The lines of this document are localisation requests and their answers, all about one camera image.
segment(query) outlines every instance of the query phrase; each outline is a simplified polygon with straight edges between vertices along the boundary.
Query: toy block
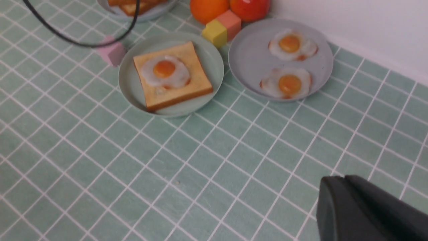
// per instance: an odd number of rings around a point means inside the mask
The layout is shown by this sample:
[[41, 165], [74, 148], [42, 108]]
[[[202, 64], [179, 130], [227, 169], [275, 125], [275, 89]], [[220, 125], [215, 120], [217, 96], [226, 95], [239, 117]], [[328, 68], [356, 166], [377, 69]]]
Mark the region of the toy block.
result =
[[227, 44], [227, 29], [217, 19], [207, 23], [202, 36], [210, 41], [216, 48]]
[[[112, 36], [107, 36], [103, 42], [113, 41]], [[114, 67], [120, 65], [123, 57], [126, 54], [126, 50], [123, 47], [122, 43], [117, 42], [107, 47], [102, 47], [98, 49], [98, 53], [103, 58], [105, 62]]]
[[232, 40], [241, 30], [242, 20], [231, 10], [216, 18], [227, 29], [227, 41]]

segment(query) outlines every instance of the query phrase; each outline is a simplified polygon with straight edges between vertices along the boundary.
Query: egg white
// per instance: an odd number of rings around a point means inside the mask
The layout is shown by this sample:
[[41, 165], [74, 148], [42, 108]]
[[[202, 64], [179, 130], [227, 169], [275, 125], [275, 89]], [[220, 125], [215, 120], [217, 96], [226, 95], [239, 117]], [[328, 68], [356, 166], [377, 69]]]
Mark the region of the egg white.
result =
[[[300, 40], [300, 47], [296, 52], [287, 53], [281, 49], [279, 42], [288, 35], [295, 35]], [[305, 60], [313, 56], [318, 46], [310, 39], [306, 39], [305, 36], [296, 32], [293, 29], [285, 29], [284, 31], [276, 34], [273, 39], [269, 42], [269, 51], [271, 54], [277, 56], [281, 60], [292, 61], [292, 60]]]
[[[153, 73], [153, 69], [157, 63], [162, 60], [171, 61], [175, 65], [175, 70], [172, 75], [167, 78], [159, 78]], [[184, 87], [190, 79], [189, 70], [177, 57], [172, 55], [161, 55], [146, 61], [140, 69], [141, 75], [146, 80], [146, 83], [154, 86], [168, 86], [172, 88]]]
[[[295, 75], [302, 82], [300, 91], [294, 95], [287, 95], [279, 89], [279, 79], [285, 75]], [[309, 93], [309, 89], [312, 85], [311, 74], [305, 69], [296, 69], [286, 67], [283, 69], [273, 69], [268, 75], [260, 82], [262, 90], [277, 99], [300, 99], [305, 97]]]

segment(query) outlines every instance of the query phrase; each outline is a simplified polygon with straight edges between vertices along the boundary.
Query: fried egg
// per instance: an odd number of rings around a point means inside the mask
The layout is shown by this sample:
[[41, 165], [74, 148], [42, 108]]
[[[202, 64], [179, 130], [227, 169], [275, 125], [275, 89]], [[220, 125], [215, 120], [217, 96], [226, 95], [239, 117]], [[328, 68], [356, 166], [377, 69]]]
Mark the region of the fried egg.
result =
[[146, 83], [154, 87], [178, 89], [190, 83], [189, 70], [172, 55], [154, 57], [145, 62], [140, 71]]
[[269, 42], [268, 49], [281, 60], [303, 61], [316, 54], [318, 46], [301, 33], [286, 29], [274, 36]]
[[309, 93], [312, 77], [304, 69], [273, 69], [260, 81], [262, 90], [278, 99], [300, 99]]

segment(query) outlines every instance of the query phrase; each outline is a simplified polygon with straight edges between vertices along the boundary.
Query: pink block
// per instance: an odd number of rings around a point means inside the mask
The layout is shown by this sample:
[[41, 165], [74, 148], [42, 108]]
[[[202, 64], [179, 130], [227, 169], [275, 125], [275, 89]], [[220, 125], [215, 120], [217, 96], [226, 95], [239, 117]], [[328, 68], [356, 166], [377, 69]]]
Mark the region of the pink block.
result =
[[241, 30], [241, 19], [230, 10], [218, 16], [217, 20], [227, 29], [227, 41], [235, 38]]
[[[114, 40], [112, 36], [107, 36], [103, 42], [110, 42]], [[114, 67], [120, 65], [123, 57], [126, 54], [126, 50], [123, 47], [122, 43], [117, 42], [107, 47], [99, 48], [98, 53], [109, 65]]]

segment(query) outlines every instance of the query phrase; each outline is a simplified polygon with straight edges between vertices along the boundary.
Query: wire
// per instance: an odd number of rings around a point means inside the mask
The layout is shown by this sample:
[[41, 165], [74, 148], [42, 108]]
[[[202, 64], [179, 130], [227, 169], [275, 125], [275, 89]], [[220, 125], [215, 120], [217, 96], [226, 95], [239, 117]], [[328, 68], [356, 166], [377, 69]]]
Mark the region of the wire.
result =
[[134, 14], [134, 18], [131, 22], [131, 25], [129, 26], [128, 30], [123, 33], [121, 36], [119, 36], [117, 39], [114, 39], [110, 42], [106, 42], [106, 43], [101, 43], [101, 44], [91, 44], [91, 43], [80, 43], [77, 42], [75, 40], [72, 40], [66, 36], [64, 36], [63, 34], [61, 34], [60, 32], [58, 32], [56, 29], [54, 29], [51, 25], [49, 25], [43, 18], [42, 16], [40, 16], [40, 14], [36, 11], [36, 9], [34, 9], [34, 7], [30, 4], [29, 0], [23, 0], [25, 5], [28, 7], [28, 9], [34, 14], [34, 16], [47, 28], [49, 29], [53, 34], [57, 35], [59, 38], [61, 38], [62, 40], [71, 43], [73, 45], [77, 45], [80, 47], [84, 47], [84, 48], [102, 48], [102, 47], [106, 47], [109, 45], [112, 45], [114, 43], [117, 43], [119, 41], [121, 41], [122, 39], [124, 39], [134, 28], [136, 22], [137, 22], [137, 18], [138, 18], [138, 13], [140, 11], [140, 0], [137, 0], [137, 6], [135, 9], [135, 14]]

